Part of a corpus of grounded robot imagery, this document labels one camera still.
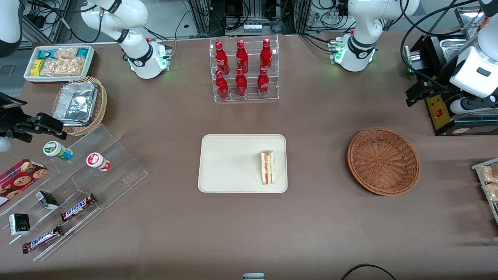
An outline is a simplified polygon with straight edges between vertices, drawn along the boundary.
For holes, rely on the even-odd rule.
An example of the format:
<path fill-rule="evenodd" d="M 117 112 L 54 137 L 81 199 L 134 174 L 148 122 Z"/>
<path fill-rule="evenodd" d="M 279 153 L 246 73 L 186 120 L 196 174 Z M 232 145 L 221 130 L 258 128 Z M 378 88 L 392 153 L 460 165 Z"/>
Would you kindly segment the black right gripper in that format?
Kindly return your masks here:
<path fill-rule="evenodd" d="M 21 107 L 0 110 L 0 136 L 5 137 L 6 132 L 14 127 L 14 138 L 22 142 L 32 142 L 33 136 L 29 132 L 36 131 L 33 124 L 18 124 L 25 120 Z M 37 114 L 37 131 L 41 134 L 53 135 L 59 140 L 66 140 L 67 133 L 61 121 L 48 114 Z"/>

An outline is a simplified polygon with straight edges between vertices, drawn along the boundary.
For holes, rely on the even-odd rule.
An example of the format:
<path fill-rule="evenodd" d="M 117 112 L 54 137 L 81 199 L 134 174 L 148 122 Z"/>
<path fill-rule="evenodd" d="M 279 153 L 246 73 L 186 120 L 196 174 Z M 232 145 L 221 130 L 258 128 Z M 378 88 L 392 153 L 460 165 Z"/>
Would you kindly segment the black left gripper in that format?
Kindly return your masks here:
<path fill-rule="evenodd" d="M 455 99 L 455 86 L 449 82 L 447 77 L 439 77 L 417 81 L 413 85 L 413 91 L 406 90 L 406 105 L 412 107 L 417 102 L 426 99 L 431 103 L 431 98 L 441 99 L 443 103 L 452 102 Z"/>

